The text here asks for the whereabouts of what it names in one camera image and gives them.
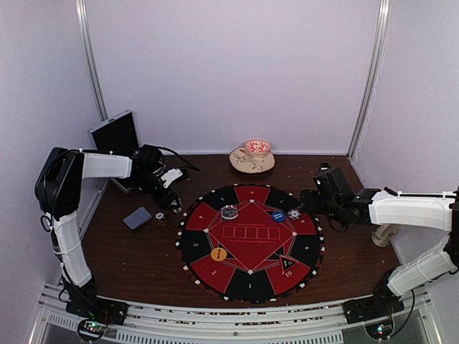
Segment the white ten poker chip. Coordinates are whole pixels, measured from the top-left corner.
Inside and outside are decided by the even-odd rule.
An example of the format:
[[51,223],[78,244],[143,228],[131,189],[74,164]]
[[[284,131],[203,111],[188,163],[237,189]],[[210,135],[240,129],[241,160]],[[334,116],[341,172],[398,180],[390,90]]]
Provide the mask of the white ten poker chip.
[[301,217],[301,212],[297,209],[291,209],[288,212],[288,217],[292,220],[298,220]]

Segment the blue white poker chip stack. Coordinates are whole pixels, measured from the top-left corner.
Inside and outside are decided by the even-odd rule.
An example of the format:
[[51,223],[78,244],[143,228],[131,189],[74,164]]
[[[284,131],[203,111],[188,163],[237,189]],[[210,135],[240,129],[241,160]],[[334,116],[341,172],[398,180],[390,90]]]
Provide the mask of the blue white poker chip stack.
[[169,205],[169,208],[173,213],[179,214],[180,212],[182,212],[181,200],[180,199],[172,200],[170,205]]

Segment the blue small blind button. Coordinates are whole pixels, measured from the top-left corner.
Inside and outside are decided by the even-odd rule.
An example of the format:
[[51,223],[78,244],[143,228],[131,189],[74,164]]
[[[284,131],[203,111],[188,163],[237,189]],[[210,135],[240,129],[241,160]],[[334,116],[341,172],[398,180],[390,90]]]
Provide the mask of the blue small blind button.
[[283,222],[286,219],[286,216],[283,211],[274,211],[271,215],[273,221],[275,222]]

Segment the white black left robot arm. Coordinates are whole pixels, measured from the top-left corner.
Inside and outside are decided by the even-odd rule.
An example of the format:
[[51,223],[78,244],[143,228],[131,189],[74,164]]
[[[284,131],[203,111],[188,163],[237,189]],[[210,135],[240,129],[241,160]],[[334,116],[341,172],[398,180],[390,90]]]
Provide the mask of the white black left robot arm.
[[171,190],[188,178],[185,167],[166,170],[150,145],[119,154],[54,147],[35,184],[35,196],[51,228],[62,276],[76,287],[93,278],[85,261],[77,225],[82,181],[89,178],[127,178],[150,194],[162,209],[179,212],[181,201]]

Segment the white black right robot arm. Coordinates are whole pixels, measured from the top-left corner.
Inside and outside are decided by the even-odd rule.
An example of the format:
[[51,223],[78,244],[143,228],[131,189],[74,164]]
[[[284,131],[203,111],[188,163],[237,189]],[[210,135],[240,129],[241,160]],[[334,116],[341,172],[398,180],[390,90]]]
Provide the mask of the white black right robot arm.
[[301,191],[301,208],[342,227],[436,231],[437,244],[388,272],[375,286],[368,311],[383,316],[398,298],[445,274],[458,272],[458,192],[410,193],[388,187],[354,191],[338,167],[322,166],[313,189]]

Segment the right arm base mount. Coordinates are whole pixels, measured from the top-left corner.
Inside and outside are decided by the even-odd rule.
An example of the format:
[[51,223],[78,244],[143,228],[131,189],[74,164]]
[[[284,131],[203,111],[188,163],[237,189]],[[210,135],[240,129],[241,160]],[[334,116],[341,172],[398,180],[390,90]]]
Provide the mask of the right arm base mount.
[[388,270],[375,285],[372,295],[361,299],[348,300],[343,304],[348,324],[373,320],[404,310],[400,296],[395,296],[387,284],[394,268]]

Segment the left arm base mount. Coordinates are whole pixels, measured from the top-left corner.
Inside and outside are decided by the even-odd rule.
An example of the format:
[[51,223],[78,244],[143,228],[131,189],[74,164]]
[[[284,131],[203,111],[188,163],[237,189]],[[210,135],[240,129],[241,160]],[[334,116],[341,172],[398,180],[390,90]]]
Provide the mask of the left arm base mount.
[[78,287],[63,280],[65,290],[69,295],[66,312],[80,317],[96,320],[106,325],[123,325],[128,304],[125,302],[108,300],[97,296],[97,287],[92,278],[83,287]]

